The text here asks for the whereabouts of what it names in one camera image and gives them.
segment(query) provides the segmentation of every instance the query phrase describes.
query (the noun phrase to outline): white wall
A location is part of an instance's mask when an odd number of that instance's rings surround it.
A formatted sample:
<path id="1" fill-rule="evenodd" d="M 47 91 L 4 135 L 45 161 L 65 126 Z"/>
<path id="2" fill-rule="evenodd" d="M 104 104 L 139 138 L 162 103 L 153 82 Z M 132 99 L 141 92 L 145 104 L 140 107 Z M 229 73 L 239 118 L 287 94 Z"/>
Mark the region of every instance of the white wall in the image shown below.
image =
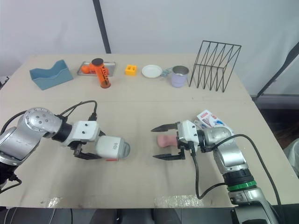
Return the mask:
<path id="1" fill-rule="evenodd" d="M 31 54 L 105 53 L 91 0 L 1 0 L 0 76 Z"/>
<path id="2" fill-rule="evenodd" d="M 197 52 L 202 40 L 242 45 L 235 71 L 252 95 L 299 41 L 298 0 L 101 0 L 101 5 L 113 53 Z"/>

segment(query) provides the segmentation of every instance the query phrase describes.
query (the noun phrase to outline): black pole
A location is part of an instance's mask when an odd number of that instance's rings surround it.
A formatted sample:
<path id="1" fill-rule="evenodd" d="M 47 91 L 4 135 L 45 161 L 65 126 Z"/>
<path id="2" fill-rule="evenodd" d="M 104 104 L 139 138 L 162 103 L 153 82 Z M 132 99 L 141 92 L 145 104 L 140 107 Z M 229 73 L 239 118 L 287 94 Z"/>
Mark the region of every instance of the black pole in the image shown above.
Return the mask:
<path id="1" fill-rule="evenodd" d="M 97 15 L 105 51 L 107 54 L 111 54 L 111 49 L 110 49 L 110 45 L 109 45 L 107 31 L 105 28 L 104 17 L 103 17 L 103 13 L 102 13 L 102 9 L 101 9 L 100 0 L 93 0 L 93 5 L 94 5 L 95 14 Z"/>
<path id="2" fill-rule="evenodd" d="M 281 75 L 281 73 L 289 66 L 289 64 L 299 55 L 299 42 L 288 53 L 285 63 L 278 70 L 278 72 L 266 83 L 266 85 L 258 92 L 256 97 L 253 97 L 253 101 L 256 101 L 267 89 L 275 82 L 275 80 Z"/>

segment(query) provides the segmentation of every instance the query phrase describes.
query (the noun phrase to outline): green ring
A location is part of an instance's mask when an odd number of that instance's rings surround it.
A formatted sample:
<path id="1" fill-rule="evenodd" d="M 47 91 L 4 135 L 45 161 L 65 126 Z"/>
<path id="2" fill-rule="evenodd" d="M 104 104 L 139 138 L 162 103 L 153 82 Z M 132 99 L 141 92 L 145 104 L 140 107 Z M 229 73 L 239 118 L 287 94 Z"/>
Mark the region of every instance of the green ring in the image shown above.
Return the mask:
<path id="1" fill-rule="evenodd" d="M 256 186 L 256 185 L 257 185 L 256 181 L 250 181 L 250 182 L 247 182 L 247 183 L 240 183 L 240 184 L 228 187 L 228 191 L 240 190 L 240 189 L 243 189 L 243 188 L 248 188 L 248 187 Z"/>

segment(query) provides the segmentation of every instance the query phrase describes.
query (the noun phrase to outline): blue tray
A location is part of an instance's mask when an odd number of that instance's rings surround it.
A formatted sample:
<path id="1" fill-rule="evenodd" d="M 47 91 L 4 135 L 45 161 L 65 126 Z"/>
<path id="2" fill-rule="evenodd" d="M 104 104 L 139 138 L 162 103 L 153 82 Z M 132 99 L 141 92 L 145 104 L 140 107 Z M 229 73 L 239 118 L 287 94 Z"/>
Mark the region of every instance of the blue tray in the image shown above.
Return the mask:
<path id="1" fill-rule="evenodd" d="M 30 76 L 41 90 L 65 83 L 73 79 L 64 60 L 57 61 L 51 69 L 32 69 Z"/>

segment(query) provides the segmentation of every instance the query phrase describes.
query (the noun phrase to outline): orange spray bottle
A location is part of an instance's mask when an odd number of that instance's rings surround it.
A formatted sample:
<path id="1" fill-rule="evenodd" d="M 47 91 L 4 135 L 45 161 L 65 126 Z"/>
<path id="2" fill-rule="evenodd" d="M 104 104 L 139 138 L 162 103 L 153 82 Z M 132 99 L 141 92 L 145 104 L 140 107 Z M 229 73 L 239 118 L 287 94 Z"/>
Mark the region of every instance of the orange spray bottle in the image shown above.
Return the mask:
<path id="1" fill-rule="evenodd" d="M 105 68 L 103 59 L 93 59 L 92 65 L 94 67 L 95 73 L 98 76 L 101 87 L 104 89 L 109 88 L 111 86 L 110 81 L 108 79 L 109 70 L 108 68 Z"/>

